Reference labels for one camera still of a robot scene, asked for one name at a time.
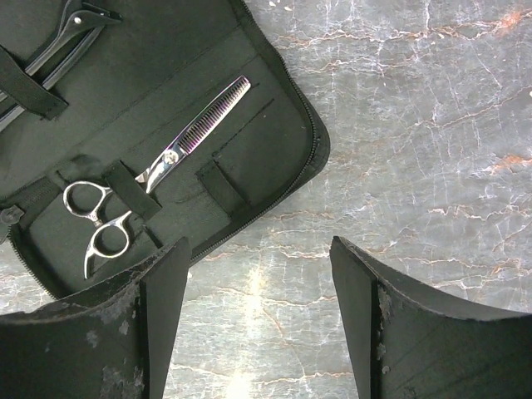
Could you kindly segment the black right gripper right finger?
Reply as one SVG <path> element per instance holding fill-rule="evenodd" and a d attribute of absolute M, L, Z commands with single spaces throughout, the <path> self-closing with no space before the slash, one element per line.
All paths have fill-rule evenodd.
<path fill-rule="evenodd" d="M 442 292 L 343 237 L 330 248 L 361 398 L 528 398 L 531 316 Z"/>

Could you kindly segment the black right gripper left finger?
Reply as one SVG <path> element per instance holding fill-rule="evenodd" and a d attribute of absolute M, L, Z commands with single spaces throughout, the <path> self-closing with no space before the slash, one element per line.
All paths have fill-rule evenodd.
<path fill-rule="evenodd" d="M 186 238 L 34 312 L 1 316 L 3 398 L 161 398 L 180 320 Z"/>

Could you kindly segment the silver thinning scissors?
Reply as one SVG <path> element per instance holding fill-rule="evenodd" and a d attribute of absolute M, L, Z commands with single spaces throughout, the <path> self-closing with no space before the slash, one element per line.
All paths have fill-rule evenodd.
<path fill-rule="evenodd" d="M 183 160 L 192 154 L 201 143 L 215 130 L 222 120 L 234 109 L 251 87 L 251 82 L 246 76 L 239 76 L 225 87 L 155 158 L 150 166 L 135 177 L 135 183 L 141 187 L 141 192 L 150 194 L 155 187 Z M 100 191 L 101 197 L 95 207 L 86 212 L 75 211 L 75 203 L 71 201 L 72 191 L 79 186 L 89 186 Z M 78 218 L 90 220 L 96 227 L 91 236 L 84 255 L 83 276 L 89 279 L 92 276 L 94 259 L 116 259 L 126 253 L 131 246 L 131 237 L 126 229 L 126 220 L 133 214 L 133 207 L 123 215 L 104 222 L 100 211 L 107 198 L 117 194 L 118 190 L 109 185 L 99 185 L 93 181 L 78 180 L 70 183 L 63 191 L 62 201 L 68 212 Z M 123 249 L 115 253 L 107 253 L 97 247 L 97 241 L 105 229 L 116 228 L 125 237 Z"/>

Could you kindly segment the black zip tool case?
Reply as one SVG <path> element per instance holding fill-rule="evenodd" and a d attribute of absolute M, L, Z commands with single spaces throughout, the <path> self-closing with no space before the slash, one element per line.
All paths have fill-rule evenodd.
<path fill-rule="evenodd" d="M 7 240 L 55 298 L 89 288 L 187 238 L 198 261 L 316 176 L 330 153 L 326 126 L 241 1 L 103 1 L 106 27 L 57 83 L 67 108 L 24 113 L 1 134 L 1 206 L 20 220 Z M 135 184 L 170 141 L 240 76 L 251 87 L 214 132 L 145 195 Z M 131 212 L 131 248 L 83 275 L 94 224 L 79 207 L 95 183 L 119 194 L 101 215 Z"/>

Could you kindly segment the black hair clip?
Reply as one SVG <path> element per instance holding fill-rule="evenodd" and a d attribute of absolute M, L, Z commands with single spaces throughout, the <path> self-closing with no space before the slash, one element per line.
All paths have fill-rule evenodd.
<path fill-rule="evenodd" d="M 22 113 L 29 112 L 46 120 L 59 116 L 68 103 L 51 89 L 80 61 L 103 29 L 122 22 L 119 13 L 85 1 L 67 1 L 57 26 L 57 34 L 33 59 L 21 66 L 5 48 L 1 49 L 1 101 L 13 101 L 13 106 L 1 114 L 1 129 L 5 130 Z M 35 74 L 68 42 L 82 39 L 62 58 L 42 81 Z"/>

